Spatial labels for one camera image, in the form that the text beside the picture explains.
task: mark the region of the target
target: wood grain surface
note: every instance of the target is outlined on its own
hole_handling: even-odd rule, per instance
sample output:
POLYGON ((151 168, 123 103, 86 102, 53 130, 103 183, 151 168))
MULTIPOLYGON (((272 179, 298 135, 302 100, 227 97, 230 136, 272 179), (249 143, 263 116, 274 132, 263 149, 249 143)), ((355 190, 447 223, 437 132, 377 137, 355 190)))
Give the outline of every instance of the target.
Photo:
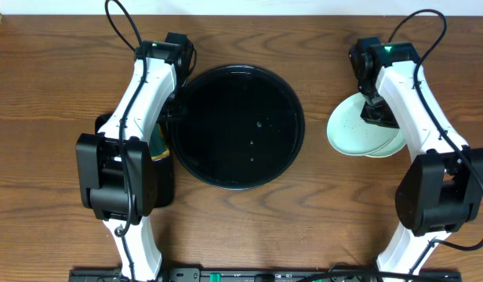
MULTIPOLYGON (((327 269, 367 265, 398 222, 394 191, 406 149, 372 159, 337 153, 325 136, 335 106, 356 93, 347 50, 359 37, 386 40, 401 17, 136 16, 143 38, 186 33, 198 49, 194 76, 227 63, 281 75, 306 116, 303 148, 273 182, 252 190, 202 183, 178 161, 174 203, 154 210, 166 266, 327 269)), ((125 36, 132 32, 116 17, 125 36)), ((483 18, 451 17, 425 63, 427 80, 458 132, 483 146, 483 18)), ((420 17, 399 32, 422 53, 441 22, 420 17)), ((69 269, 115 267, 113 238, 83 208, 74 145, 97 115, 113 110, 133 72, 133 55, 105 16, 6 16, 0 30, 0 281, 66 281, 69 269)), ((450 241, 474 244, 477 219, 450 241)), ((483 281, 483 249, 438 247, 428 268, 459 269, 483 281)))

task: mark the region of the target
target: white wall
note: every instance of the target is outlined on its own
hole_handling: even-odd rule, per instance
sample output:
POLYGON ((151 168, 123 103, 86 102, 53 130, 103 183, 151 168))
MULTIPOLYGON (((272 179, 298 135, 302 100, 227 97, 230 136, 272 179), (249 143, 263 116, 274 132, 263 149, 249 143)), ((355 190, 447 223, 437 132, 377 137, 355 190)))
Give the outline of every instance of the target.
MULTIPOLYGON (((131 14, 483 16, 483 0, 121 0, 131 14)), ((0 0, 1 14, 104 14, 104 0, 0 0)))

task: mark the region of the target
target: black plate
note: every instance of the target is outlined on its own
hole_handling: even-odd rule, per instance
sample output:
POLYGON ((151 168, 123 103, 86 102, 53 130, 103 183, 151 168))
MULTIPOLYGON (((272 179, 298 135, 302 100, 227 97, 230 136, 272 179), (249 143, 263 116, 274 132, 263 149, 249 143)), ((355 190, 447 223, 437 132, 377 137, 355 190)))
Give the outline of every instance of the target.
POLYGON ((172 147, 200 180, 230 189, 260 186, 296 158, 304 115, 292 88, 259 67, 207 71, 178 95, 187 117, 172 124, 172 147))

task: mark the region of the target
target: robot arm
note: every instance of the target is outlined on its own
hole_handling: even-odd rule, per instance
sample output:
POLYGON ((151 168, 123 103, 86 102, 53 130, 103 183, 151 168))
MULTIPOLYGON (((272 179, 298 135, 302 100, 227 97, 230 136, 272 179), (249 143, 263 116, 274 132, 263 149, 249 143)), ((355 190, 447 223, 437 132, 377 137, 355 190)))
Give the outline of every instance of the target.
MULTIPOLYGON (((376 259, 380 271, 418 274, 437 244, 477 216, 481 193, 470 173, 459 165, 413 87, 419 61, 410 43, 383 45, 378 38, 359 39, 350 61, 365 97, 361 117, 378 126, 400 128, 412 165, 395 196, 400 219, 387 249, 376 259), (453 176, 444 181, 445 173, 453 176)), ((470 158, 483 181, 483 148, 470 149, 451 126, 419 69, 418 79, 431 111, 448 137, 470 158)), ((397 281, 384 279, 385 282, 397 281)))
POLYGON ((162 262, 148 218, 160 197, 157 166, 151 160, 149 149, 151 133, 165 101, 190 74, 193 50, 194 46, 185 34, 169 33, 165 42, 144 42, 136 50, 139 59, 116 111, 96 129, 97 134, 82 134, 76 144, 82 202, 103 220, 113 235, 122 258, 122 275, 131 277, 130 257, 137 281, 154 280, 162 262), (125 235, 125 249, 121 238, 114 234, 117 227, 125 225, 129 216, 118 147, 119 125, 142 78, 143 60, 147 61, 146 82, 129 111, 123 132, 135 207, 132 225, 125 235))

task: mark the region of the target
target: black container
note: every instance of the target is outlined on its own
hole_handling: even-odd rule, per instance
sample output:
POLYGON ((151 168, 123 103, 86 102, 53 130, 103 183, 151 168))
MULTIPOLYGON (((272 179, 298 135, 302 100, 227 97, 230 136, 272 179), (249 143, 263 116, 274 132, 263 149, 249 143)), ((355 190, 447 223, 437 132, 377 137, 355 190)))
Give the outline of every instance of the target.
POLYGON ((171 124, 172 148, 200 180, 229 189, 263 185, 296 158, 304 115, 292 88, 260 67, 207 71, 178 93, 186 118, 171 124))

